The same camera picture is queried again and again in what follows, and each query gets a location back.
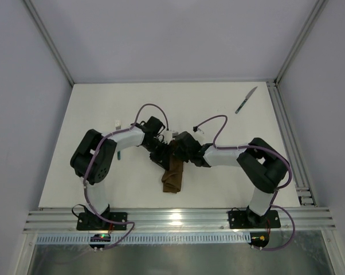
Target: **white wall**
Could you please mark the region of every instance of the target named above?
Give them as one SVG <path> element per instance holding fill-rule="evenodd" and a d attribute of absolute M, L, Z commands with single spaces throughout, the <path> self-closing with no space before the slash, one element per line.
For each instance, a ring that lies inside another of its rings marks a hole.
<path fill-rule="evenodd" d="M 0 275 L 40 198 L 70 86 L 22 1 L 0 1 Z"/>
<path fill-rule="evenodd" d="M 345 243 L 345 0 L 329 1 L 281 91 L 314 178 Z"/>
<path fill-rule="evenodd" d="M 33 0 L 76 83 L 275 78 L 315 0 Z"/>

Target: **mounting plate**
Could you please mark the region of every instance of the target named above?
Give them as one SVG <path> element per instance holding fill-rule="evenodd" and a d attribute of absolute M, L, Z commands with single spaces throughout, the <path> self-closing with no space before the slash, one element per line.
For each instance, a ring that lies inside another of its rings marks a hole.
<path fill-rule="evenodd" d="M 103 214 L 103 217 L 115 222 L 126 222 L 128 221 L 128 213 L 127 212 L 109 212 L 107 214 Z M 109 230 L 110 223 L 101 221 L 98 217 L 90 216 L 87 213 L 80 213 L 79 220 L 77 221 L 78 231 L 90 231 L 90 230 Z M 126 231 L 126 225 L 113 225 L 113 231 Z"/>
<path fill-rule="evenodd" d="M 232 210 L 228 212 L 229 214 L 229 224 L 230 229 L 251 229 L 253 226 L 249 223 L 245 210 Z M 269 220 L 270 228 L 280 228 L 281 222 L 276 210 L 269 210 L 267 214 L 267 219 Z"/>

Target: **white tabletop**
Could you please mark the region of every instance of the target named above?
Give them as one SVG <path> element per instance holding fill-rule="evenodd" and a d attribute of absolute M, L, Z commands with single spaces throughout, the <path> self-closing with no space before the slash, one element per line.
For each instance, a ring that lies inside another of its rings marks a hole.
<path fill-rule="evenodd" d="M 236 115 L 235 110 L 255 86 L 257 90 Z M 39 207 L 72 207 L 84 203 L 83 188 L 70 166 L 70 158 L 89 129 L 115 130 L 115 120 L 122 128 L 134 121 L 144 103 L 155 103 L 166 113 L 170 129 L 191 131 L 203 120 L 226 114 L 228 124 L 217 140 L 221 145 L 239 145 L 255 137 L 264 139 L 286 157 L 275 113 L 265 82 L 198 82 L 145 84 L 77 84 L 74 86 L 62 129 L 54 151 Z M 146 107 L 139 121 L 151 115 L 164 122 L 154 107 Z M 224 122 L 210 121 L 201 129 L 205 143 L 211 143 Z M 184 164 L 181 192 L 163 193 L 164 171 L 149 160 L 143 147 L 114 156 L 105 179 L 110 206 L 114 208 L 220 208 L 246 207 L 254 186 L 238 167 L 196 167 Z M 275 204 L 299 206 L 293 182 L 281 190 Z"/>

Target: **knife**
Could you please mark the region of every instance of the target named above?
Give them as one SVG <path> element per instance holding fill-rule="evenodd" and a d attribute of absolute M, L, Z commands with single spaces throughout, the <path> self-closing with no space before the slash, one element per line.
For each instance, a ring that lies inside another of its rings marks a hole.
<path fill-rule="evenodd" d="M 247 102 L 247 100 L 252 96 L 252 94 L 254 93 L 254 91 L 258 88 L 258 86 L 254 87 L 246 96 L 245 96 L 245 100 L 241 103 L 241 105 L 239 106 L 239 108 L 237 108 L 237 110 L 235 111 L 235 113 L 239 113 L 239 111 L 241 110 L 241 108 L 244 106 L 244 104 Z"/>

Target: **brown cloth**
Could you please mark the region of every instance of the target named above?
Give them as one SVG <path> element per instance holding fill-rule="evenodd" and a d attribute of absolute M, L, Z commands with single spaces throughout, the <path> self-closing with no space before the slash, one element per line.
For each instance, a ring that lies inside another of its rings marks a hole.
<path fill-rule="evenodd" d="M 177 193 L 182 188 L 183 162 L 170 155 L 170 169 L 162 176 L 163 192 Z"/>

